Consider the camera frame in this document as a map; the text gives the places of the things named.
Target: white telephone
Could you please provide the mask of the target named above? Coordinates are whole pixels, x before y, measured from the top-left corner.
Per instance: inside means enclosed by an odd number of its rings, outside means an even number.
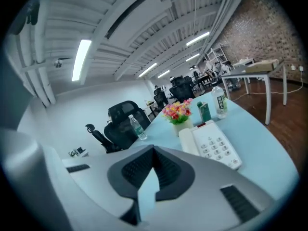
[[[185,128],[179,137],[184,152],[216,160],[232,169],[242,165],[235,149],[213,120],[199,128]]]

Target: flower pot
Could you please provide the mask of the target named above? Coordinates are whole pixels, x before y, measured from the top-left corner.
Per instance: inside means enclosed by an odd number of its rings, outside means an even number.
[[[175,134],[179,136],[179,132],[184,129],[184,128],[193,128],[193,123],[192,121],[188,118],[185,122],[181,124],[173,124],[173,128],[175,131]]]

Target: cable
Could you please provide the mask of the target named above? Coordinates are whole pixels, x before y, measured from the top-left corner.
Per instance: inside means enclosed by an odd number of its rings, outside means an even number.
[[[298,89],[296,89],[296,90],[289,91],[289,92],[287,92],[287,94],[292,93],[292,92],[296,92],[296,91],[301,90],[301,89],[303,88],[303,85],[304,85],[304,84],[303,84],[303,79],[302,79],[302,71],[300,72],[300,80],[301,80],[301,82],[302,82],[301,87],[298,88]],[[266,92],[250,92],[249,94],[266,94]],[[271,92],[271,94],[283,94],[283,92]],[[241,97],[243,97],[243,96],[245,96],[245,95],[247,95],[247,93],[245,93],[245,94],[239,96],[238,98],[236,98],[236,99],[234,99],[234,100],[232,100],[232,101],[234,102],[234,101],[240,99]]]

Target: artificial flower bouquet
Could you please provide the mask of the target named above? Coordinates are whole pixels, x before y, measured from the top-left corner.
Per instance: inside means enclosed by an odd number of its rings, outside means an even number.
[[[163,116],[174,125],[184,123],[192,114],[189,110],[189,105],[191,104],[192,100],[193,99],[190,98],[185,100],[183,103],[176,102],[173,104],[168,104],[163,109]]]

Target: fluorescent light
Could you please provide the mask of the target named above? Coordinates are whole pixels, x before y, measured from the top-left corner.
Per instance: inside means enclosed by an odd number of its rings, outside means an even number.
[[[189,46],[190,44],[192,44],[192,43],[194,43],[194,42],[196,42],[196,41],[198,41],[198,40],[204,38],[205,36],[207,36],[207,35],[209,35],[209,34],[210,34],[210,32],[207,32],[207,33],[204,33],[204,34],[202,34],[202,35],[196,37],[196,38],[193,39],[192,41],[189,41],[189,42],[186,44],[186,46]]]
[[[170,70],[167,70],[166,72],[164,72],[164,73],[162,73],[160,76],[158,76],[157,78],[160,78],[161,76],[163,76],[163,75],[165,75],[165,74],[167,74],[167,73],[169,73],[170,72]]]
[[[188,62],[189,60],[191,60],[192,58],[197,57],[198,55],[200,55],[200,53],[198,53],[198,54],[196,54],[196,55],[194,55],[194,56],[192,56],[192,57],[190,57],[190,58],[186,59],[186,61]]]
[[[75,59],[72,81],[79,80],[83,62],[85,61],[86,54],[88,52],[91,43],[92,43],[91,40],[86,40],[86,39],[80,41]]]
[[[143,73],[141,73],[138,77],[141,77],[141,76],[145,75],[146,72],[148,72],[151,68],[154,68],[156,65],[157,65],[157,63],[154,63],[153,65],[148,67]]]

